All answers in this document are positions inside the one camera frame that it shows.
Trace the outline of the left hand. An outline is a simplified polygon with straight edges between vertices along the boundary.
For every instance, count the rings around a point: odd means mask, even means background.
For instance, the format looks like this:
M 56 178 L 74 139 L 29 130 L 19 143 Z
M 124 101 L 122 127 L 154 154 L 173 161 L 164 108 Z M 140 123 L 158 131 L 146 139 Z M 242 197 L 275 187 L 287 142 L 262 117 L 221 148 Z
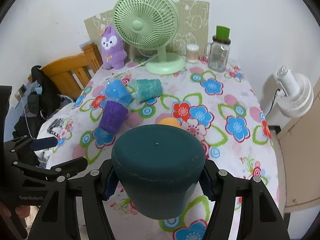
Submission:
M 11 211 L 0 202 L 0 213 L 2 217 L 11 217 Z M 30 206 L 18 206 L 15 208 L 15 213 L 19 218 L 27 218 L 30 216 Z

